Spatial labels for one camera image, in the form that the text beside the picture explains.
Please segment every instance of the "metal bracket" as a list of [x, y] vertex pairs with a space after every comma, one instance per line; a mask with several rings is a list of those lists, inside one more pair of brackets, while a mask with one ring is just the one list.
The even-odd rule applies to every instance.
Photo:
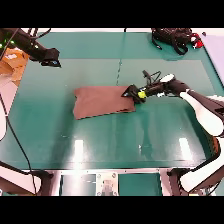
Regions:
[[96, 196], [119, 196], [118, 173], [99, 173], [96, 175]]

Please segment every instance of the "white wall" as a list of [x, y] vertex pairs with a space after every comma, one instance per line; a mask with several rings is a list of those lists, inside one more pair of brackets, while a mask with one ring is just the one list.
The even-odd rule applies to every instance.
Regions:
[[[39, 28], [44, 32], [49, 28]], [[192, 28], [193, 32], [201, 34], [206, 32], [210, 35], [224, 36], [224, 28]], [[123, 32], [124, 28], [52, 28], [52, 32]], [[127, 32], [151, 32], [150, 28], [127, 28]]]

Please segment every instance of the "table surface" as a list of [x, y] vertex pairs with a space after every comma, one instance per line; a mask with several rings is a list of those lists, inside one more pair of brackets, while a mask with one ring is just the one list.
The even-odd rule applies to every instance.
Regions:
[[[60, 51], [62, 68], [29, 61], [9, 118], [33, 169], [113, 169], [196, 166], [210, 156], [193, 109], [178, 98], [151, 97], [136, 112], [75, 120], [74, 89], [145, 84], [142, 70], [161, 71], [205, 95], [223, 95], [204, 48], [178, 56], [149, 33], [50, 33], [40, 39]], [[76, 140], [83, 140], [83, 148]], [[11, 131], [0, 142], [5, 163], [27, 169]]]

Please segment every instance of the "tabletop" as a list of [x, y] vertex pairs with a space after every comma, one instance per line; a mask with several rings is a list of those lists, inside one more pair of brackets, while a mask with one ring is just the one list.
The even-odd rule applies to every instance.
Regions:
[[[75, 88], [141, 87], [143, 70], [173, 73], [201, 94], [223, 95], [204, 48], [189, 46], [178, 56], [166, 44], [158, 50], [150, 33], [50, 33], [40, 42], [60, 51], [62, 68], [29, 61], [9, 115], [33, 169], [190, 167], [210, 157], [193, 109], [179, 98], [153, 96], [133, 113], [73, 115]], [[9, 129], [0, 148], [3, 162], [28, 168]]]

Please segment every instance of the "brown cloth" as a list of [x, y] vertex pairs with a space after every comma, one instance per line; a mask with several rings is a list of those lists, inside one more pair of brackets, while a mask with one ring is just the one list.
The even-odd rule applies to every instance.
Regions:
[[104, 114], [133, 112], [134, 101], [121, 97], [128, 86], [87, 86], [75, 89], [74, 115], [77, 120]]

